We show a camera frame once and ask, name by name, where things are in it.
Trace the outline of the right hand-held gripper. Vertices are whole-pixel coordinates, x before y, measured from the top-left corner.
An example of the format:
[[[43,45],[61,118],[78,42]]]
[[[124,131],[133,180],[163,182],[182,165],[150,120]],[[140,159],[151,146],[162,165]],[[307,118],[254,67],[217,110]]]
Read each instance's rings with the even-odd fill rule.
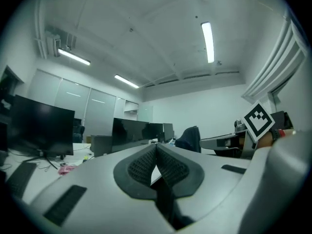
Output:
[[[275,120],[260,101],[234,123],[235,133],[201,139],[199,145],[214,150],[217,156],[251,158],[259,140],[273,127]]]

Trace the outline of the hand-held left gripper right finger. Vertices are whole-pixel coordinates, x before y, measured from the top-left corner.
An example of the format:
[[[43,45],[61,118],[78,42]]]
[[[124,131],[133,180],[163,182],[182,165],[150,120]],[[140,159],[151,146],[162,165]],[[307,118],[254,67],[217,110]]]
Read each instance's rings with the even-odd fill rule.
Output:
[[[157,192],[157,206],[170,223],[193,223],[226,198],[250,161],[157,144],[156,165],[165,183]]]

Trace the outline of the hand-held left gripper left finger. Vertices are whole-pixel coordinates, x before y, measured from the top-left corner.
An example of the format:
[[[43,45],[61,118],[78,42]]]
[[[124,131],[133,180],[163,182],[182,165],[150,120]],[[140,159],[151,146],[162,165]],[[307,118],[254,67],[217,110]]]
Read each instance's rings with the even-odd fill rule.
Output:
[[[114,180],[114,167],[145,148],[137,146],[93,158],[44,188],[30,206],[44,215],[71,186],[86,188],[62,226],[50,224],[62,234],[169,234],[174,228],[152,200],[129,197]]]

